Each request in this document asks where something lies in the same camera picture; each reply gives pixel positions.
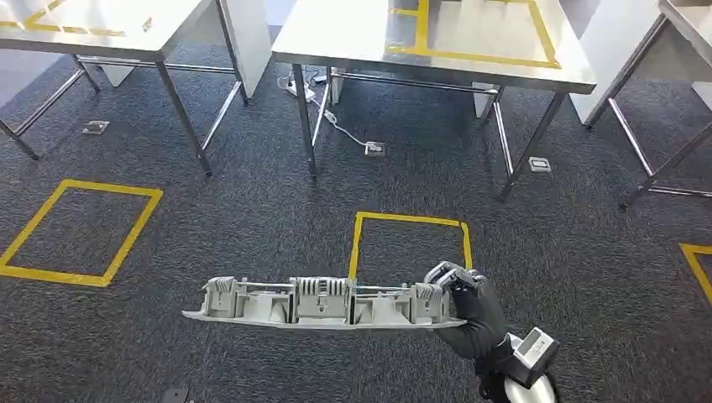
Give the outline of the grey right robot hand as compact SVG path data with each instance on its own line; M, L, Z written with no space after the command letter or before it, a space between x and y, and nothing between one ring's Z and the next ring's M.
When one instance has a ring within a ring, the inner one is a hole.
M425 274L423 281L450 295L458 327L433 330L456 354L474 361L500 361L512 354L505 315L491 281L477 270L466 270L442 261Z

